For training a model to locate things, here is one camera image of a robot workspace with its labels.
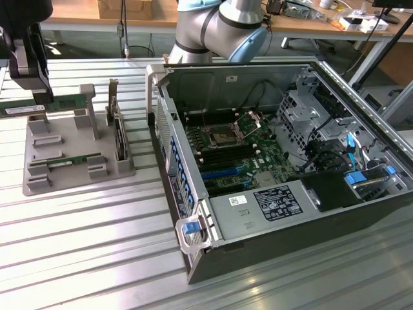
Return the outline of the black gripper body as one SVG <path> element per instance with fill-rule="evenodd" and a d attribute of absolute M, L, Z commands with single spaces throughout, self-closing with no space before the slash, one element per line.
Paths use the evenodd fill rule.
<path fill-rule="evenodd" d="M 52 12 L 51 1 L 1 1 L 1 28 L 5 44 L 13 47 L 15 39 L 22 39 L 33 24 L 47 20 Z"/>

